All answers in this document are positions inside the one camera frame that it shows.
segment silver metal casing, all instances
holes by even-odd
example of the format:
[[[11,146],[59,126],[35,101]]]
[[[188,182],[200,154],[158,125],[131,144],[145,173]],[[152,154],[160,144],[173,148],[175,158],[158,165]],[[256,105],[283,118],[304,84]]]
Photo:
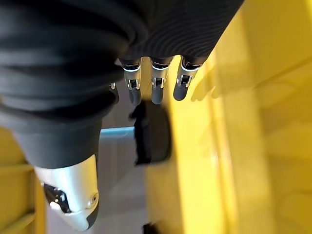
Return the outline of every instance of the silver metal casing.
[[[89,217],[98,212],[98,183],[96,156],[92,155],[85,161],[65,168],[46,169],[35,167],[41,185],[47,184],[66,194],[70,212],[65,213],[61,207],[51,201],[50,207],[78,231],[89,229],[97,216]]]

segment gray floor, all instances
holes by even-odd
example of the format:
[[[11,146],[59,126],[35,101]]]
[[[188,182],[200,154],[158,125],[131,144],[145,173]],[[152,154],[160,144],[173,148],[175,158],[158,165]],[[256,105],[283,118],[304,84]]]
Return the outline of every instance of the gray floor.
[[[103,128],[133,126],[128,120],[132,110],[124,81],[117,84],[120,102],[103,119]],[[100,208],[97,221],[87,234],[140,234],[148,222],[145,206],[143,168],[134,168],[136,158],[133,135],[99,142],[98,185]],[[76,234],[49,208],[48,234]]]

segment yellow panel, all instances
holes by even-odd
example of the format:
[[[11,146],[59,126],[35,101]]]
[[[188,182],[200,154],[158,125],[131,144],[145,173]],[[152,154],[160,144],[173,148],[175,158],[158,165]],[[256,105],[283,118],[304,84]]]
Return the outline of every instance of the yellow panel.
[[[0,178],[0,230],[34,209],[33,172]]]
[[[24,155],[11,132],[0,127],[0,165],[12,165],[24,162]]]
[[[182,102],[177,66],[173,158],[146,170],[160,233],[312,233],[312,1],[246,0]]]

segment black object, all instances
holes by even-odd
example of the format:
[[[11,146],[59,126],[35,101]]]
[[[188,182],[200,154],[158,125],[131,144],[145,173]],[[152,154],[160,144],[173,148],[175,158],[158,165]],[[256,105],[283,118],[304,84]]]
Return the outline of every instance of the black object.
[[[208,57],[243,0],[156,0],[148,39],[121,56],[167,58],[183,55],[192,63]]]
[[[143,100],[130,114],[135,119],[136,165],[158,163],[171,154],[171,131],[166,110]]]
[[[134,106],[138,106],[141,103],[141,91],[136,88],[132,88],[132,90],[129,90],[129,98],[130,102]]]
[[[150,223],[143,226],[143,234],[159,234],[156,227]]]
[[[152,102],[154,104],[160,104],[164,96],[164,89],[157,85],[156,87],[152,86]]]
[[[180,86],[175,84],[175,89],[174,89],[174,98],[177,101],[182,101],[187,94],[188,87],[186,87],[185,83],[182,83]]]

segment black fabric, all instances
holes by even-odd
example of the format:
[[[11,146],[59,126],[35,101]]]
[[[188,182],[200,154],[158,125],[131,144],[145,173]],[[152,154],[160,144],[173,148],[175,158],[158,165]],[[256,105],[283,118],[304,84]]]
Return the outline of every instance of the black fabric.
[[[35,166],[81,162],[116,103],[115,60],[207,57],[242,1],[1,0],[0,125]]]
[[[148,39],[123,56],[207,57],[243,0],[159,0]]]

